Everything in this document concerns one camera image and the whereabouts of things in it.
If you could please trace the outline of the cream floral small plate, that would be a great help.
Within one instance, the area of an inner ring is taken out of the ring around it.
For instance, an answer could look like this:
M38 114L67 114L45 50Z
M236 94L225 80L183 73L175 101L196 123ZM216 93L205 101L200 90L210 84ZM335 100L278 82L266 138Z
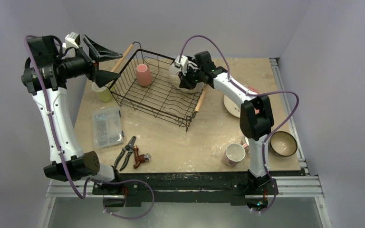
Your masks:
M189 94L200 92L204 87L204 83L198 83L194 89L181 88L180 87L181 80L177 75L170 75L169 79L170 79L170 82L172 83L172 85L177 90L181 90L181 91L189 93Z

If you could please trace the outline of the black wire dish rack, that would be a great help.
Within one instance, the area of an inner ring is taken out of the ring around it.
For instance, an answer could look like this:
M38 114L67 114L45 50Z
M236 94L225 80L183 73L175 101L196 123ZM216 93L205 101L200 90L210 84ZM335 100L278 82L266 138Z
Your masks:
M139 42L133 42L113 67L120 74L109 85L116 103L188 129L198 113L196 108L204 85L200 84L199 91L191 94L177 89L168 73L173 61L173 57L145 50ZM147 65L151 73L148 86L139 85L136 79L140 64Z

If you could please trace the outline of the pink rimmed large plate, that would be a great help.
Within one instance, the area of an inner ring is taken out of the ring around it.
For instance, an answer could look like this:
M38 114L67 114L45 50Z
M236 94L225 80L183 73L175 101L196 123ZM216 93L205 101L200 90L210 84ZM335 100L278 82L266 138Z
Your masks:
M250 86L245 86L245 87L247 87L250 91L252 91L253 94L259 94L260 93L255 88L252 88ZM224 97L223 97L223 104L224 104L224 107L226 108L226 110L231 115L233 115L237 118L240 118L240 108L230 98L228 98L226 95L224 95ZM255 114L259 113L258 109L254 109L254 110L255 110Z

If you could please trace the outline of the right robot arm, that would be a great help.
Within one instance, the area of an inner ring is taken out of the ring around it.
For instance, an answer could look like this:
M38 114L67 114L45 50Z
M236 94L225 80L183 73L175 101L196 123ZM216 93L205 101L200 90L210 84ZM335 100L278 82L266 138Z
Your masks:
M180 88L193 89L204 83L226 95L240 108L240 130L249 141L248 188L260 193L272 179L267 161L267 141L274 125L270 99L248 90L230 74L230 68L216 66L208 51L194 58L179 55L172 64L180 79Z

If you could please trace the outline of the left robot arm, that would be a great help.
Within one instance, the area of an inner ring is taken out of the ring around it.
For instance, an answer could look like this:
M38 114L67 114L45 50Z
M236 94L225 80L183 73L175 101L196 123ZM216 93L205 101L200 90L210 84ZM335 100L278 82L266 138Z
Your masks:
M110 194L118 194L123 182L115 176L114 168L100 163L96 152L84 152L77 141L66 83L86 76L97 86L106 86L120 75L99 69L99 64L123 55L77 33L68 34L64 43L53 35L27 35L24 44L29 56L21 80L39 109L50 146L50 163L43 169L45 176L68 182L90 177L104 181Z

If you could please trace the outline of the green mug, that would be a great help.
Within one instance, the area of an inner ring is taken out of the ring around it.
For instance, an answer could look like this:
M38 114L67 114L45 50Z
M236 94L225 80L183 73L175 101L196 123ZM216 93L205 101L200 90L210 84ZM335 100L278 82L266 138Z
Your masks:
M97 95L97 97L104 103L110 102L113 99L113 96L110 90L106 87L99 87L95 82L91 85L92 91Z

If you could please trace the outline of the clear plastic screw box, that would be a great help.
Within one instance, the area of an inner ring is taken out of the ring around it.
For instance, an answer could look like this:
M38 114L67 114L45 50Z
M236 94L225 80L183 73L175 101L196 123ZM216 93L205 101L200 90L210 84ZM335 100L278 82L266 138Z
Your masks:
M124 142L119 106L106 107L92 113L95 148L115 146Z

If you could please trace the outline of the white enamel mug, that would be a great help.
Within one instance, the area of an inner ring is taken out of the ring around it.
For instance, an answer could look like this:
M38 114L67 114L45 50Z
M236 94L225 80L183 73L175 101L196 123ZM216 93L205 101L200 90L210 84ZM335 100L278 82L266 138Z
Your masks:
M247 137L245 137L245 136L243 136L242 137L242 140L241 140L241 145L243 146L243 148L248 148L248 146L249 146L249 141L248 141L248 138Z

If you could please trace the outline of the black pliers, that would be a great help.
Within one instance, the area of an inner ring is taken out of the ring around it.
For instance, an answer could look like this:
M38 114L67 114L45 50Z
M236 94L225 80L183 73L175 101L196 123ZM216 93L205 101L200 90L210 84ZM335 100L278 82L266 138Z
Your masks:
M122 159L123 157L125 157L125 159L124 159L124 162L123 162L123 164L121 165L121 167L120 167L119 171L122 171L123 169L125 169L125 168L126 168L126 166L127 166L128 162L129 162L130 156L131 156L131 155L133 154L133 152L134 152L134 151L133 151L133 148L134 148L135 141L136 141L136 136L133 136L133 137L129 140L128 144L127 144L125 147L123 147L123 148L122 148L122 150L121 150L120 154L117 156L117 158L116 158L116 160L115 160L115 162L114 162L114 168L115 168L115 169L117 168L117 166L118 166L119 162L121 161L121 159Z

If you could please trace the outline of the light pink mug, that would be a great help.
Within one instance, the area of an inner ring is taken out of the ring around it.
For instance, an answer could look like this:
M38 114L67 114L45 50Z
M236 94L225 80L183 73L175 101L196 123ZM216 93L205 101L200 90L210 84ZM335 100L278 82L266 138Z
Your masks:
M228 166L236 166L246 156L245 148L239 143L231 143L225 149L222 162Z

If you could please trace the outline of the dark ceramic bowl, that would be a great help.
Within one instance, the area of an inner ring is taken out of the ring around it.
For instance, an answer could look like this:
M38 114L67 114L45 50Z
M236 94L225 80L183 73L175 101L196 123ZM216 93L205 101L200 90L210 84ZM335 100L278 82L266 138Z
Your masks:
M277 131L269 140L269 151L280 157L290 157L298 150L296 139L288 132Z

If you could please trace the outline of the brown handled tool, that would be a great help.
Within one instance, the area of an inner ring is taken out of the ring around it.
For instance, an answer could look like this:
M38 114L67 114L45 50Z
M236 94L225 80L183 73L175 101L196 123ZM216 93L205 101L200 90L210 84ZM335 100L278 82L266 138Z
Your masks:
M151 160L150 154L148 154L148 153L139 154L139 148L136 145L133 147L133 152L134 152L134 161L135 161L135 164L133 165L134 169L137 169L142 163L146 163Z

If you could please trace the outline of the black base frame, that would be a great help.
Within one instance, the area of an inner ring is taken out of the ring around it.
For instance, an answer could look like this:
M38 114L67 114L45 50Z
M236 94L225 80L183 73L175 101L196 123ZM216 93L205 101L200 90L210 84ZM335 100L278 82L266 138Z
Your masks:
M78 191L86 189L87 198L102 199L111 209L139 207L142 203L229 203L264 209L273 199L322 197L317 176L293 172L272 172L275 183L255 187L247 171L189 173L122 173L122 185L76 181Z

